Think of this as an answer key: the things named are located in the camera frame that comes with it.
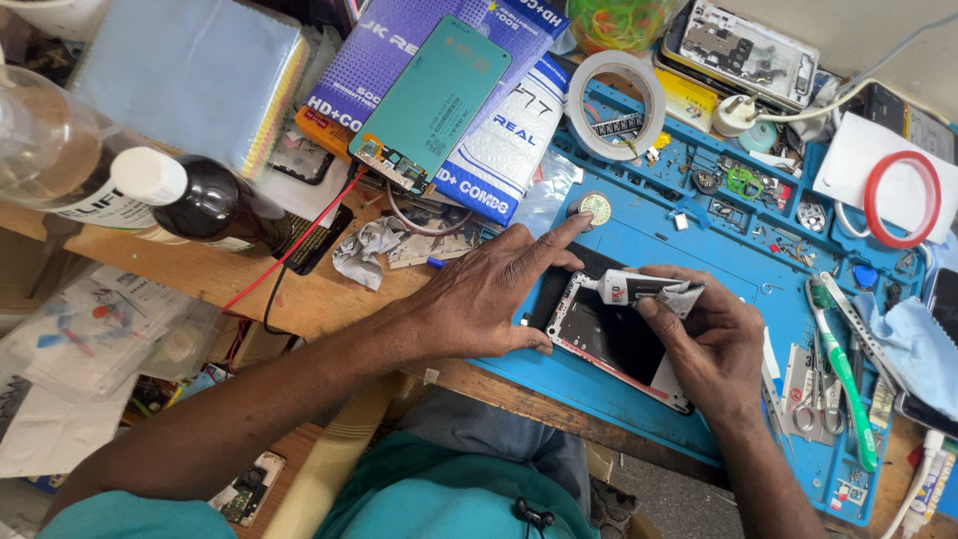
toothbrush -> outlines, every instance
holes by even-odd
[[[872,435],[871,423],[868,421],[868,415],[865,414],[865,407],[861,404],[858,388],[855,387],[855,376],[852,374],[852,367],[848,363],[845,351],[838,344],[825,320],[825,310],[832,307],[834,300],[818,277],[805,281],[805,296],[809,300],[809,307],[815,315],[815,321],[818,322],[818,333],[825,344],[832,370],[841,381],[848,397],[846,402],[849,408],[849,419],[858,438],[858,461],[866,472],[874,472],[878,466],[878,456],[875,454],[875,438]]]

white tape roll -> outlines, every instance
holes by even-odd
[[[582,106],[585,86],[601,73],[624,75],[642,93],[646,107],[645,123],[631,145],[608,142],[589,126],[589,118]],[[648,151],[662,132],[662,126],[665,125],[665,91],[652,68],[638,58],[622,51],[603,51],[585,59],[572,76],[565,115],[572,122],[576,140],[590,155],[609,163],[631,161]]]

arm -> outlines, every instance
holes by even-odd
[[[745,536],[825,539],[762,418],[762,314],[708,273],[673,266],[640,271],[705,283],[684,324],[655,299],[643,299],[638,310],[665,344],[678,382],[715,434]]]
[[[68,505],[112,490],[209,500],[316,412],[403,363],[519,348],[551,353],[549,339],[513,326],[513,315],[550,265],[582,268],[565,247],[591,219],[583,212],[538,242],[514,225],[413,295],[164,410],[84,460],[60,487],[45,523]]]

hand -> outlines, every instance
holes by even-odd
[[[520,348],[551,354],[549,338],[535,328],[513,325],[513,316],[550,266],[584,268],[565,248],[591,221],[592,212],[582,212],[538,241],[525,226],[514,224],[399,300],[399,311],[421,328],[417,357],[500,357]]]
[[[764,321],[759,310],[704,271],[645,266],[639,272],[705,283],[684,325],[650,297],[639,302],[639,314],[662,340],[679,384],[713,431],[720,434],[761,424]]]

power plug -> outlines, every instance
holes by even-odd
[[[712,127],[722,136],[736,137],[752,129],[755,121],[762,114],[755,107],[755,100],[759,95],[752,97],[738,95],[722,101],[712,118]]]

